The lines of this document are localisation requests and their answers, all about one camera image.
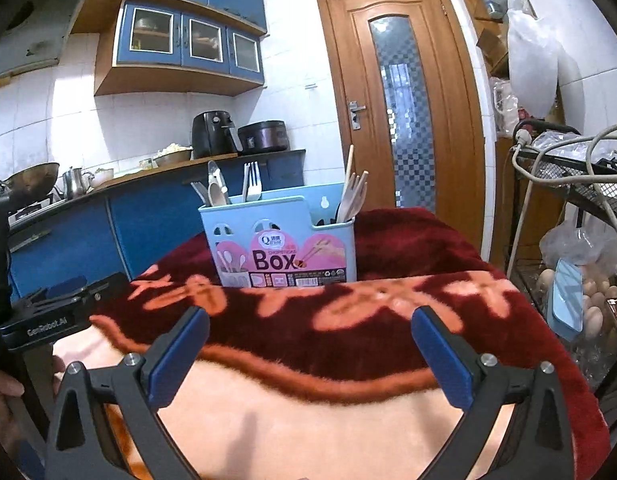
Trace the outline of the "stainless steel peeler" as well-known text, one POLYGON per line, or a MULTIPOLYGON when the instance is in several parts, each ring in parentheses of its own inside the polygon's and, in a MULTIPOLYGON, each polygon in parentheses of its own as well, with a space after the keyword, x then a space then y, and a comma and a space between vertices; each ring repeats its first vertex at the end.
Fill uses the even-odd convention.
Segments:
POLYGON ((228 195, 228 187, 226 185, 226 182, 225 182, 225 179, 223 177, 222 171, 220 171, 220 167, 217 166, 217 163, 214 162, 214 160, 210 160, 208 162, 208 174, 209 174, 209 183, 215 181, 219 185, 223 186, 223 191, 226 194, 227 200, 228 200, 228 202, 230 204, 230 199, 229 199, 229 195, 228 195))

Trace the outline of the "stainless steel fork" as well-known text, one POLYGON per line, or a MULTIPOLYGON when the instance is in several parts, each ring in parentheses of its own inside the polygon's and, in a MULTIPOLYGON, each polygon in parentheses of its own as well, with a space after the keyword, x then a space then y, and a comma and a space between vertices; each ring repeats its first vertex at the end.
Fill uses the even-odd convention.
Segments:
POLYGON ((248 171, 248 186, 246 187, 246 201, 256 202, 262 196, 262 180, 258 162, 250 162, 248 171))

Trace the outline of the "beige plastic spoon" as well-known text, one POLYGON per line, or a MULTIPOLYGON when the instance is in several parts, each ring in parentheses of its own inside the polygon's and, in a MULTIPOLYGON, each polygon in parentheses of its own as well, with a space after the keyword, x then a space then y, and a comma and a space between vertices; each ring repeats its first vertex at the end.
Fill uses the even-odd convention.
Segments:
POLYGON ((223 191, 223 186, 213 181, 208 186, 209 199, 212 207, 220 207, 228 205, 227 196, 223 191))

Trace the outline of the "steel kettle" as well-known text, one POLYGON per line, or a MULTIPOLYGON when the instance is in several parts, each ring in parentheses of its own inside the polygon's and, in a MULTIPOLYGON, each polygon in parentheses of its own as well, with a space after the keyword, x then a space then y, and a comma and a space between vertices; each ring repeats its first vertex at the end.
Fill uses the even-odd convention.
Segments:
POLYGON ((62 174, 63 196, 65 200, 74 200, 84 196, 92 187, 94 174, 82 168, 70 168, 62 174))

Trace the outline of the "floral ceramic bowl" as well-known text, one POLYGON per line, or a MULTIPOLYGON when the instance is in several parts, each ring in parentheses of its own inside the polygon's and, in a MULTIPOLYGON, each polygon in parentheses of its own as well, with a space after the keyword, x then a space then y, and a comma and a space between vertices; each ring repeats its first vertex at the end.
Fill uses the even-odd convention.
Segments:
POLYGON ((92 176, 92 180, 90 180, 90 185, 92 185, 92 188, 99 188, 101 185, 112 180, 113 177, 114 170, 112 168, 98 168, 92 176))

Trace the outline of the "steel wok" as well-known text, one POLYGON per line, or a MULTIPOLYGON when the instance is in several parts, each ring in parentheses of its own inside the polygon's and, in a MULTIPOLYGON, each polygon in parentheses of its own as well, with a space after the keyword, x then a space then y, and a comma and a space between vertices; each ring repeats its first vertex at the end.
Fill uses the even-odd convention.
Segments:
POLYGON ((0 197, 10 192, 24 192, 33 202, 43 200, 57 182, 60 165, 45 162, 25 168, 5 180, 0 180, 0 197))

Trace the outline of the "red floral blanket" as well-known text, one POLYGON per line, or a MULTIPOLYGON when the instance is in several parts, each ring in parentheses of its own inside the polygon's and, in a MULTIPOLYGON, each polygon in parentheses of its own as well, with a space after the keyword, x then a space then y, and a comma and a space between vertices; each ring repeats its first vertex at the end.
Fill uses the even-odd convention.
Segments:
POLYGON ((458 422, 411 335, 435 309, 506 365, 555 365, 575 474, 610 451, 597 400, 537 309, 457 231, 421 209, 362 212, 357 278, 314 288, 225 288, 198 235, 58 342, 90 368, 145 351, 190 307, 210 337, 161 418, 203 479, 414 479, 458 422))

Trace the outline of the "metal bowl of food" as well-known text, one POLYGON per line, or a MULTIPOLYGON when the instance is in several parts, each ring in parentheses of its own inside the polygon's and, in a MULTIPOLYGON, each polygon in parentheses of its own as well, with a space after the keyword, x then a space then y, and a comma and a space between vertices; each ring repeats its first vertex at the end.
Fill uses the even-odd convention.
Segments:
POLYGON ((182 146, 176 143, 171 143, 163 150, 156 153, 153 157, 153 162, 158 168, 180 164, 181 162, 189 162, 191 159, 192 147, 182 146))

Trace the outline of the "black air fryer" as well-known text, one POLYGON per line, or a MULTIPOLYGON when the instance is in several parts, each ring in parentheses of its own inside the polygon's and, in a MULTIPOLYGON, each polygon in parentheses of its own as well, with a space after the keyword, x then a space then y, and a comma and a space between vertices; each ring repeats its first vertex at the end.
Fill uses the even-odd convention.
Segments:
POLYGON ((191 146, 194 158, 243 151, 237 128, 227 110, 207 110, 192 121, 191 146))

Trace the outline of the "wooden corner shelf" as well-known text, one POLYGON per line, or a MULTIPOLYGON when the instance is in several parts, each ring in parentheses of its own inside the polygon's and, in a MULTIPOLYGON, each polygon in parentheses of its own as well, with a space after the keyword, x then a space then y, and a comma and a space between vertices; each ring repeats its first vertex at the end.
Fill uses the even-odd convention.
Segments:
POLYGON ((476 29, 476 46, 489 75, 490 103, 495 124, 496 200, 491 261, 505 268, 518 222, 520 182, 509 165, 509 150, 514 146, 514 126, 529 115, 518 103, 509 81, 507 11, 522 6, 533 14, 529 0, 464 0, 476 29))

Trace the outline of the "dark rice cooker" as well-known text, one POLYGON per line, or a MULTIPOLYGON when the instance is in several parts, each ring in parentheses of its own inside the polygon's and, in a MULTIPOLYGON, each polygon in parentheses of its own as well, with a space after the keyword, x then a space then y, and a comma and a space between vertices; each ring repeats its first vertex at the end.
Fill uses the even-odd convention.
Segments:
POLYGON ((290 142, 282 120, 266 120, 240 127, 238 136, 243 154, 288 151, 290 142))

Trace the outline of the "range hood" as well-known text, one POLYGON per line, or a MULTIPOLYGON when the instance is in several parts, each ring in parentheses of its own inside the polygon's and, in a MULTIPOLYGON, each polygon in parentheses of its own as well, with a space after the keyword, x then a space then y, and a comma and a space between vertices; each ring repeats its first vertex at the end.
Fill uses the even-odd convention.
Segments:
POLYGON ((0 80, 59 63, 85 0, 28 0, 0 38, 0 80))

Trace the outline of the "wooden door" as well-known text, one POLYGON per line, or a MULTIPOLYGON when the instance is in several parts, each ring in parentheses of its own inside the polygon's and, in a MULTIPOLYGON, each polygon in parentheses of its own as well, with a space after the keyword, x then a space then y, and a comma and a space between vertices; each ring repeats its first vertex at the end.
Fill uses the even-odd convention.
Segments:
POLYGON ((451 0, 317 0, 364 207, 420 207, 482 245, 484 135, 451 0))

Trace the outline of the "white plastic bag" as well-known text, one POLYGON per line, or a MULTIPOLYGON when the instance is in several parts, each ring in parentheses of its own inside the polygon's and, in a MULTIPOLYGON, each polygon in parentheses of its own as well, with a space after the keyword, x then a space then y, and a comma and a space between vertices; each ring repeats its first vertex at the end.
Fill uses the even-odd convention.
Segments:
POLYGON ((507 20, 511 90, 530 116, 544 118, 556 99, 560 44, 551 25, 531 14, 511 9, 507 20))

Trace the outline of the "blue wall cabinet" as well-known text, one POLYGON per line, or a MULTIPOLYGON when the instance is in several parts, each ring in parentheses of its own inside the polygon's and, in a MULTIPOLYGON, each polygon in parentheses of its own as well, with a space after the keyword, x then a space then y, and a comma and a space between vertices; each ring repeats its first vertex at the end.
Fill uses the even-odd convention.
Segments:
POLYGON ((99 37, 95 96, 238 96, 264 82, 263 0, 85 0, 73 30, 99 37))

